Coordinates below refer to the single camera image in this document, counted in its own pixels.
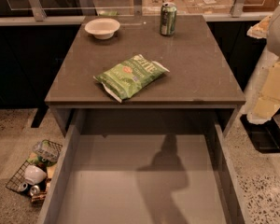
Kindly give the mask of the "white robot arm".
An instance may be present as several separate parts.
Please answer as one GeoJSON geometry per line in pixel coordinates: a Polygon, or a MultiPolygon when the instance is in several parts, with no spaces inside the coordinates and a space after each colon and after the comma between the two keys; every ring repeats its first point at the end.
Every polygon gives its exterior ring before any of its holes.
{"type": "Polygon", "coordinates": [[[265,38],[267,50],[278,57],[269,68],[256,103],[247,113],[250,123],[263,124],[270,120],[280,108],[280,4],[272,16],[267,16],[250,27],[247,34],[257,39],[265,38]]]}

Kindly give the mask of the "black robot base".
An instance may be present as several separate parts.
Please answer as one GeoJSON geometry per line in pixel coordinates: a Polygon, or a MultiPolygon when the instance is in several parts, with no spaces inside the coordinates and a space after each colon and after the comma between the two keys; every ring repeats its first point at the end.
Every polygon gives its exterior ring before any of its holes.
{"type": "Polygon", "coordinates": [[[280,153],[280,114],[264,124],[250,123],[247,115],[242,115],[240,121],[255,150],[260,153],[280,153]]]}

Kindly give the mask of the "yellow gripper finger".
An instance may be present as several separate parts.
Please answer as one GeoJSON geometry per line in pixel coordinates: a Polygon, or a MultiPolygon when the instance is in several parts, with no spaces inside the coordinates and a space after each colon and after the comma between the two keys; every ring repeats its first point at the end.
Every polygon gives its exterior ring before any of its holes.
{"type": "Polygon", "coordinates": [[[271,119],[280,108],[280,61],[270,69],[252,114],[261,119],[271,119]]]}

